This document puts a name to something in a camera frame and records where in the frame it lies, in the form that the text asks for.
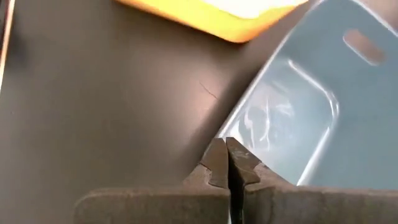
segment table surface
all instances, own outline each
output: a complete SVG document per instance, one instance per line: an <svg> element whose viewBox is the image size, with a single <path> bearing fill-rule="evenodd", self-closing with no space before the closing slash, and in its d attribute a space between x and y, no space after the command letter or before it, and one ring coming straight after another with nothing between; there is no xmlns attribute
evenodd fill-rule
<svg viewBox="0 0 398 224"><path fill-rule="evenodd" d="M307 7L241 45L110 0L17 0L0 223L66 224L92 189L182 180Z"/></svg>

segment yellow container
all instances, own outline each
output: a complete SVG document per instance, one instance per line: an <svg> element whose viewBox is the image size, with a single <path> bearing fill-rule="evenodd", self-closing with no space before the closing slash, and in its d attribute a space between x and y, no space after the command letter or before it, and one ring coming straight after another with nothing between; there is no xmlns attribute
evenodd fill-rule
<svg viewBox="0 0 398 224"><path fill-rule="evenodd" d="M117 0L232 42L245 42L307 0Z"/></svg>

